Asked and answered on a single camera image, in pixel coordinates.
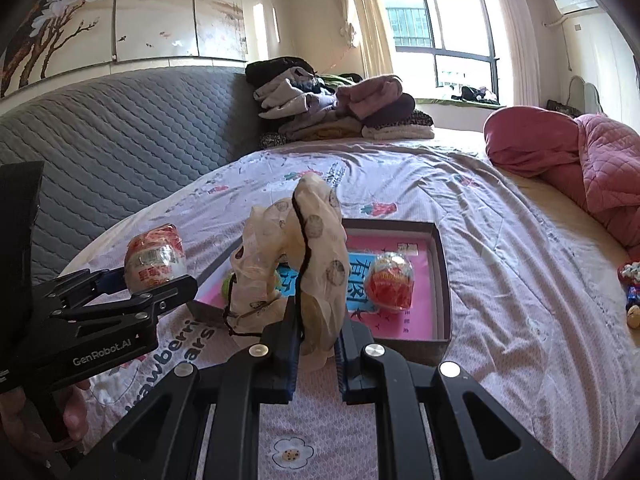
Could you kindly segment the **left hand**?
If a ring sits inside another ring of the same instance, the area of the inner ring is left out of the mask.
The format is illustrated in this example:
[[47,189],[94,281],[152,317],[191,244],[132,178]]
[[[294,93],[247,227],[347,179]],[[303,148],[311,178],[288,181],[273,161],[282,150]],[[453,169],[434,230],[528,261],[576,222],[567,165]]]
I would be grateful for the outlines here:
[[62,420],[62,437],[51,437],[43,425],[35,403],[27,400],[22,388],[1,395],[1,427],[9,444],[34,460],[74,448],[86,436],[89,423],[85,392],[90,382],[83,380],[73,387],[55,393],[58,418]]

